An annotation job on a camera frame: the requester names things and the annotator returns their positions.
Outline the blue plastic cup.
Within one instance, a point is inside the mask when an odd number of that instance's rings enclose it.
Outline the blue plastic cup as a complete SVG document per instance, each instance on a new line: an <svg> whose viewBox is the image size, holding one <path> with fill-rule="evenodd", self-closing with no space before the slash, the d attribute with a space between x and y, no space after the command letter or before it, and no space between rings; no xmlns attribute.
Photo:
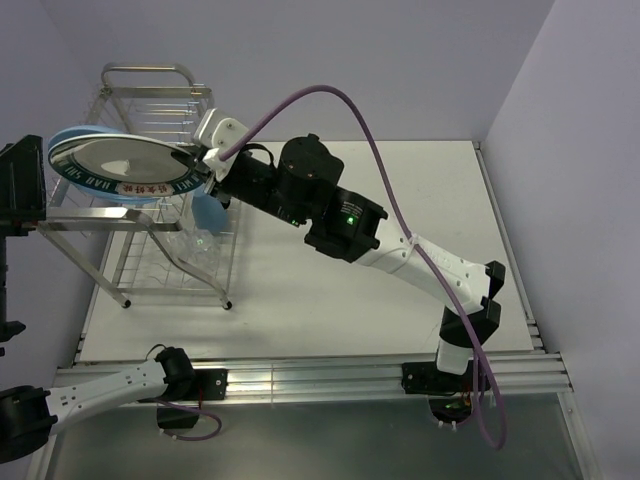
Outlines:
<svg viewBox="0 0 640 480"><path fill-rule="evenodd" d="M195 195L192 199L191 211L195 226L199 230L218 234L227 226L226 210L216 198L208 194Z"/></svg>

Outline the blue plastic plate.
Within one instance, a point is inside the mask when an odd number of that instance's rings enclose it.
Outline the blue plastic plate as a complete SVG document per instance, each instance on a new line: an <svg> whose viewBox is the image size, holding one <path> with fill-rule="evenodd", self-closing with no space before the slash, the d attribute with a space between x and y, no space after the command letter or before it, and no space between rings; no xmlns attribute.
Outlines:
<svg viewBox="0 0 640 480"><path fill-rule="evenodd" d="M59 131L54 134L48 142L47 150L51 151L54 147L56 147L59 143L66 141L71 138L75 138L83 135L90 134L121 134L121 131L100 125L78 125L66 128L64 130ZM127 204L127 205L146 205L155 203L158 201L158 198L140 198L140 197L131 197L119 194L112 194L107 192L101 192L98 190L86 188L82 185L77 184L76 188L84 194L89 196L109 201L117 204Z"/></svg>

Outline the white plate with dark rim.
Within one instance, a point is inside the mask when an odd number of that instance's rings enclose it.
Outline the white plate with dark rim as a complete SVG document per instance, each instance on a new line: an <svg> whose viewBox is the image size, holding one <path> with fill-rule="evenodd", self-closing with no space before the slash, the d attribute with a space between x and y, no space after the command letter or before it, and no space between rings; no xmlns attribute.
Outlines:
<svg viewBox="0 0 640 480"><path fill-rule="evenodd" d="M201 173L171 157L184 148L131 134L90 134L48 152L51 167L86 188L140 198L181 195L203 185Z"/></svg>

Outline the clear glass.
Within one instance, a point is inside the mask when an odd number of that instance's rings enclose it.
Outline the clear glass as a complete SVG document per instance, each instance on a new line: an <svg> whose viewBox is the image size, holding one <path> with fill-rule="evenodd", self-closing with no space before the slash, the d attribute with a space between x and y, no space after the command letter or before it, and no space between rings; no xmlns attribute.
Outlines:
<svg viewBox="0 0 640 480"><path fill-rule="evenodd" d="M181 230L171 238L172 248L183 261L196 264L206 259L206 238L200 230Z"/></svg>
<svg viewBox="0 0 640 480"><path fill-rule="evenodd" d="M219 268L221 245L217 236L205 231L196 239L196 259L201 267L214 276Z"/></svg>

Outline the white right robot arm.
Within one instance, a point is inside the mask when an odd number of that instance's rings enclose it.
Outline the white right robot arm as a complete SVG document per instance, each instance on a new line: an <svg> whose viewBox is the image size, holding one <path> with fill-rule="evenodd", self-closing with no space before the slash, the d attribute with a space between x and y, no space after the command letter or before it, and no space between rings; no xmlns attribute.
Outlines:
<svg viewBox="0 0 640 480"><path fill-rule="evenodd" d="M219 148L189 148L196 170L211 187L209 196L238 199L295 227L308 225L304 237L317 252L347 263L383 271L440 300L435 383L452 390L468 374L468 364L497 330L501 307L495 297L505 282L498 261L467 261L405 232L397 218L367 197L340 187L341 159L314 134L287 141L278 157L262 162L247 143L234 158L219 159Z"/></svg>

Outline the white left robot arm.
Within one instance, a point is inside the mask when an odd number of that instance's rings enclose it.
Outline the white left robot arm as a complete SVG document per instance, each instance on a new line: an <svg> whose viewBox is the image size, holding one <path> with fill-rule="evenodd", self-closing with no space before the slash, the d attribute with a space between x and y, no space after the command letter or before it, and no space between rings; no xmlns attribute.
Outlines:
<svg viewBox="0 0 640 480"><path fill-rule="evenodd" d="M1 150L1 341L26 326L7 319L6 239L22 237L46 219L43 140L26 135ZM1 462L43 447L53 435L86 418L131 402L171 402L191 394L195 370L182 348L167 347L142 364L79 385L1 392Z"/></svg>

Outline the steel two-tier dish rack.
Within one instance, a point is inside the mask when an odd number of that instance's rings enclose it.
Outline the steel two-tier dish rack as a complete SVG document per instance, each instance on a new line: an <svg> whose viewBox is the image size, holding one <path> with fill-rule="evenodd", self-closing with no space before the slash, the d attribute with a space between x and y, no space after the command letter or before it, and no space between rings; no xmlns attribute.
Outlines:
<svg viewBox="0 0 640 480"><path fill-rule="evenodd" d="M111 62L103 67L86 122L183 146L213 105L211 88L183 65ZM100 206L95 197L60 178L38 230L89 275L96 293L123 308L163 302L229 310L240 206L228 209L224 231L210 233L221 245L219 268L212 276L199 263L181 260L172 248L176 232L197 230L192 199L185 193L146 205Z"/></svg>

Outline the aluminium front rail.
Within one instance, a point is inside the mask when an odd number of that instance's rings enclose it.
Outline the aluminium front rail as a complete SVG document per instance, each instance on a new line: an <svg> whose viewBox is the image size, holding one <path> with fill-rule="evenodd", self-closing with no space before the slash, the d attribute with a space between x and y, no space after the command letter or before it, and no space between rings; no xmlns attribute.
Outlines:
<svg viewBox="0 0 640 480"><path fill-rule="evenodd" d="M489 355L503 395L569 393L572 383L562 356L548 353L533 319L526 321L534 349ZM193 362L194 369L227 371L229 404L374 401L406 399L404 363L432 361L432 354L347 356Z"/></svg>

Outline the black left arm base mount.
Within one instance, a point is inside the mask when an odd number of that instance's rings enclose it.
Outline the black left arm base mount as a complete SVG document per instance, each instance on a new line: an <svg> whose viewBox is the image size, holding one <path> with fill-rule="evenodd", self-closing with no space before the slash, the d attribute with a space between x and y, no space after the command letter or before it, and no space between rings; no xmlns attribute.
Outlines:
<svg viewBox="0 0 640 480"><path fill-rule="evenodd" d="M168 403L180 405L190 409L203 410L209 401L221 401L226 397L228 385L228 370L224 368L197 369L195 378L189 384L185 393ZM186 435L199 420L205 416L200 413L187 412L176 407L159 404L156 409L157 426L166 433Z"/></svg>

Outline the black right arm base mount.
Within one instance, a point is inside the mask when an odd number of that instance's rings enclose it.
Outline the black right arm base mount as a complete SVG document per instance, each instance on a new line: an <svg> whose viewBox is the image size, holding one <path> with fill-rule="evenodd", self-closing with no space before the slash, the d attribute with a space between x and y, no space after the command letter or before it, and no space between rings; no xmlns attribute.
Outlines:
<svg viewBox="0 0 640 480"><path fill-rule="evenodd" d="M462 375L442 372L434 362L405 362L401 372L401 387L407 395L451 397L473 392L472 361Z"/></svg>

